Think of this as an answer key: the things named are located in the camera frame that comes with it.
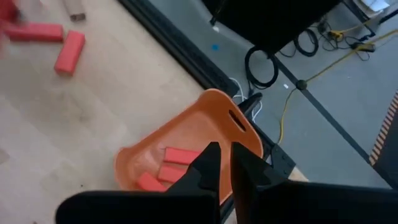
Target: gray floor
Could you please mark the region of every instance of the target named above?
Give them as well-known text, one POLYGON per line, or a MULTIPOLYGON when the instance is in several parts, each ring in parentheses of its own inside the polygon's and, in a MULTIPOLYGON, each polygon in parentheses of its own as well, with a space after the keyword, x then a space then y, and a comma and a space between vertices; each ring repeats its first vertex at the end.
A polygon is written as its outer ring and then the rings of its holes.
MULTIPOLYGON (((247 93, 244 56, 252 46, 222 24, 218 31, 209 25, 210 14, 200 0, 150 0, 195 45, 199 47, 228 76, 237 79, 247 93)), ((346 29, 359 24, 347 8, 337 6, 328 15, 334 29, 346 29)), ((383 24, 377 31, 384 34, 396 29, 398 16, 383 24)), ((366 30, 351 33, 361 36, 366 30)), ((309 43, 305 36, 300 43, 309 43)), ((283 52, 289 54, 292 45, 283 52)), ((392 39, 362 62, 352 56, 309 84, 310 92, 332 114, 342 127, 366 151, 370 152, 386 115, 389 103, 397 90, 395 72, 398 40, 392 39)), ((327 52, 320 49, 315 57, 299 53, 294 58, 278 58, 297 78, 308 78, 346 54, 348 50, 327 52)), ((260 52, 252 56, 251 64, 257 77, 264 81, 273 73, 271 63, 260 52)), ((274 141, 279 136, 279 119, 285 99, 293 84, 280 74, 274 86, 262 90, 263 109, 256 118, 257 125, 274 141)), ((295 92, 285 116, 282 148, 297 163, 299 169, 313 182, 389 188, 385 181, 357 154, 334 127, 300 93, 295 92)))

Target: red foam block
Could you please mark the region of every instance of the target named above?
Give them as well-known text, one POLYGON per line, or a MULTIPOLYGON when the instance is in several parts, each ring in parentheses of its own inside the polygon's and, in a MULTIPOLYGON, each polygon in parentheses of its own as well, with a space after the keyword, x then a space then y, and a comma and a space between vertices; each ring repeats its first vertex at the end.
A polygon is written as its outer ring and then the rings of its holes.
POLYGON ((73 76, 85 41, 84 34, 72 30, 68 32, 63 48, 54 66, 58 74, 73 76))
POLYGON ((176 164, 189 165, 199 156, 199 154, 200 152, 189 151, 184 149, 176 149, 173 147, 166 147, 164 161, 173 162, 176 164))
POLYGON ((185 170, 183 169, 163 165, 159 170, 157 178, 159 180, 176 183, 184 174, 185 170))
POLYGON ((3 28, 4 33, 13 41, 63 41, 63 27, 60 24, 6 24, 3 28))
POLYGON ((137 181, 140 188, 147 191, 165 192, 167 189, 148 172, 143 173, 137 181))

